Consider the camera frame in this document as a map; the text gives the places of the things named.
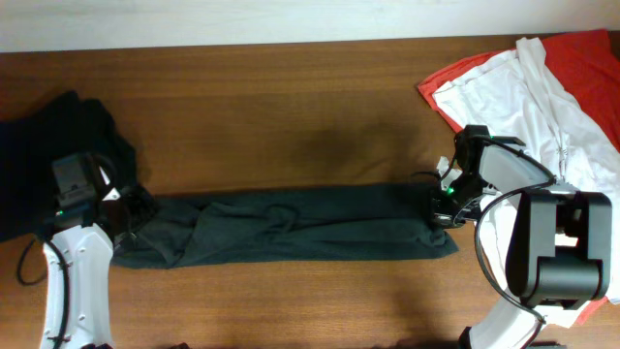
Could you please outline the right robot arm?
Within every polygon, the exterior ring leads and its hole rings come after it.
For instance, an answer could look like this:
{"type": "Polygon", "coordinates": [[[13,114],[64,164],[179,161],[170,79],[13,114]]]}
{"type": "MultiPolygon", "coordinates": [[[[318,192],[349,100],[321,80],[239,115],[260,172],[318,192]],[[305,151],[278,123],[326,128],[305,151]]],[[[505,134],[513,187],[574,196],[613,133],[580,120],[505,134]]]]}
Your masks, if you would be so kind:
{"type": "Polygon", "coordinates": [[[611,281],[612,203],[584,192],[530,157],[517,137],[490,135],[468,125],[454,138],[452,167],[460,175],[439,178],[431,217],[443,228],[475,223],[480,269],[500,299],[473,327],[460,348],[532,348],[548,323],[548,311],[579,310],[604,297],[611,281]],[[516,209],[509,227],[506,285],[490,271],[482,249],[484,217],[502,202],[516,209]]]}

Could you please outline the folded black garment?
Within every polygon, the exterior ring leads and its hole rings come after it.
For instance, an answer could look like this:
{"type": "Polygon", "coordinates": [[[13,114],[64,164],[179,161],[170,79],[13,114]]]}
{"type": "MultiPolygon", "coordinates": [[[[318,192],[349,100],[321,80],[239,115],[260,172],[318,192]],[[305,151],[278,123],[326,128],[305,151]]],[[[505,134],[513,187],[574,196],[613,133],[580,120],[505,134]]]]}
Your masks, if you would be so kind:
{"type": "Polygon", "coordinates": [[[1,240],[31,233],[54,215],[52,162],[74,153],[108,158],[119,187],[138,183],[135,149],[101,101],[68,91],[39,111],[1,123],[1,240]]]}

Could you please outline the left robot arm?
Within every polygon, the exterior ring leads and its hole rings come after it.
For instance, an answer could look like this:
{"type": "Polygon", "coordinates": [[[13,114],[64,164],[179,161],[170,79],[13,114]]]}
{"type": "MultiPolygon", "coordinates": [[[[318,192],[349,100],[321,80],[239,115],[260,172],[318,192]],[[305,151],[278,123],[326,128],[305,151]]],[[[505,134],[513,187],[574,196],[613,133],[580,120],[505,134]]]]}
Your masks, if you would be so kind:
{"type": "Polygon", "coordinates": [[[82,152],[51,164],[54,213],[41,233],[46,257],[42,348],[112,348],[109,269],[137,244],[157,207],[142,188],[120,189],[108,157],[82,152]]]}

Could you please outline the black Nike t-shirt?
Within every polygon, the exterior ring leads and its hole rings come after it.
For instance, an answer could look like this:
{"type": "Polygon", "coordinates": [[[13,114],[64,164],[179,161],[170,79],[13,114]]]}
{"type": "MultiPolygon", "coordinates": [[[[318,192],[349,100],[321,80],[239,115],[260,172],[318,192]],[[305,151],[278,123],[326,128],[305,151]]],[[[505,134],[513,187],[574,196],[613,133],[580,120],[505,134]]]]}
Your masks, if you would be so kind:
{"type": "Polygon", "coordinates": [[[439,259],[458,247],[430,221],[431,191],[427,183],[396,183],[158,198],[112,261],[163,270],[439,259]]]}

